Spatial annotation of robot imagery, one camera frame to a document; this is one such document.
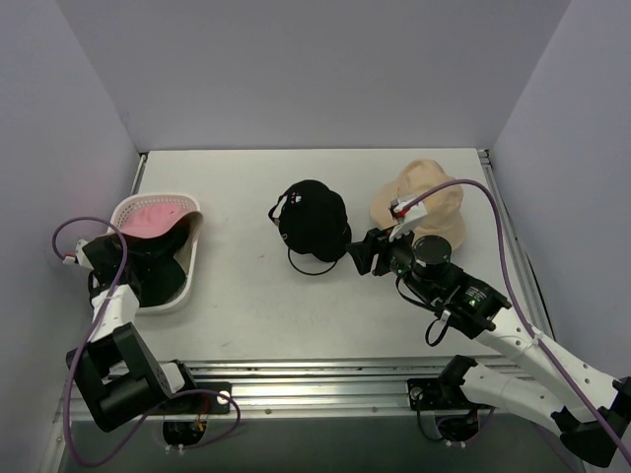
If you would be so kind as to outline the dark green cap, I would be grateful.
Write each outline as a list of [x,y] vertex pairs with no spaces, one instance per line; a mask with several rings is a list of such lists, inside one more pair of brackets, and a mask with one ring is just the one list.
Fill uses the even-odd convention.
[[187,238],[187,230],[180,228],[152,239],[125,237],[129,250],[127,261],[138,282],[141,307],[166,304],[184,285],[186,275],[175,260],[175,254]]

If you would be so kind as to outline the beige bucket hat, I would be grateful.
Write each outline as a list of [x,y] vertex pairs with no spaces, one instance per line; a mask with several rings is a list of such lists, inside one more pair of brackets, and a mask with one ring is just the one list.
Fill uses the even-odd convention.
[[[397,178],[386,184],[373,198],[370,216],[380,229],[395,225],[389,204],[401,197],[418,197],[439,184],[454,180],[434,160],[416,160],[408,164]],[[427,215],[415,228],[415,239],[436,235],[445,238],[452,249],[458,249],[465,240],[465,223],[460,212],[463,189],[453,185],[440,190],[422,201]]]

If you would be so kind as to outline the black baseball cap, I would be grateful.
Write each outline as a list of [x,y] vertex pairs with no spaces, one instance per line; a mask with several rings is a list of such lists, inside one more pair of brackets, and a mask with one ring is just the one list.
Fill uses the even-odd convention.
[[351,241],[342,197],[318,180],[292,184],[267,216],[291,251],[311,254],[322,262],[338,261]]

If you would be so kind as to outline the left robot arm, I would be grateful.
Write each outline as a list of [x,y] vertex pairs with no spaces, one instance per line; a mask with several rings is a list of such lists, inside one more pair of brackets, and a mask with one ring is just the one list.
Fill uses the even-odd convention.
[[124,239],[128,253],[122,271],[118,235],[77,244],[78,262],[91,269],[89,294],[99,325],[82,351],[66,355],[68,365],[79,357],[74,382],[106,433],[163,403],[187,413],[199,399],[187,366],[179,360],[161,365],[134,326],[139,309],[166,304],[182,291],[187,273],[177,258],[189,253],[187,233]]

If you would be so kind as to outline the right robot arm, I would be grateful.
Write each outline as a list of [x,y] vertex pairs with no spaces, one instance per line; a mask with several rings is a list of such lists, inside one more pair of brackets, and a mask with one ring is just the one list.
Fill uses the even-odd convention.
[[610,465],[630,425],[629,378],[589,366],[521,320],[505,296],[451,262],[452,248],[440,236],[393,238],[388,230],[372,229],[347,251],[359,274],[394,274],[397,284],[412,293],[412,304],[533,379],[525,382],[455,356],[437,384],[444,403],[498,407],[547,429],[583,461]]

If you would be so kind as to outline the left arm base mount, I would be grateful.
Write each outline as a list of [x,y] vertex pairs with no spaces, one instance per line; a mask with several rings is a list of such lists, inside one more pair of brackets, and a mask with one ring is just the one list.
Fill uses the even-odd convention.
[[189,420],[164,420],[162,423],[161,436],[166,449],[174,449],[181,454],[215,443],[236,427],[232,424],[225,431],[213,434],[209,426],[211,416],[228,416],[233,409],[229,400],[233,386],[228,381],[204,381],[195,386],[187,384],[184,389],[192,389],[194,393],[171,399],[158,408],[164,416],[192,415]]

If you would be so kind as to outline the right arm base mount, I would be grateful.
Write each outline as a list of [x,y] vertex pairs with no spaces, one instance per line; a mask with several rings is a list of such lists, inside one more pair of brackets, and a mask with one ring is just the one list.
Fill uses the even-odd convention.
[[[417,427],[425,440],[465,449],[483,432],[495,407],[470,401],[462,391],[464,376],[478,367],[474,359],[456,355],[437,377],[409,378],[406,381],[409,409],[415,413]],[[424,428],[423,412],[458,410],[464,411],[464,414],[434,418],[433,435]]]

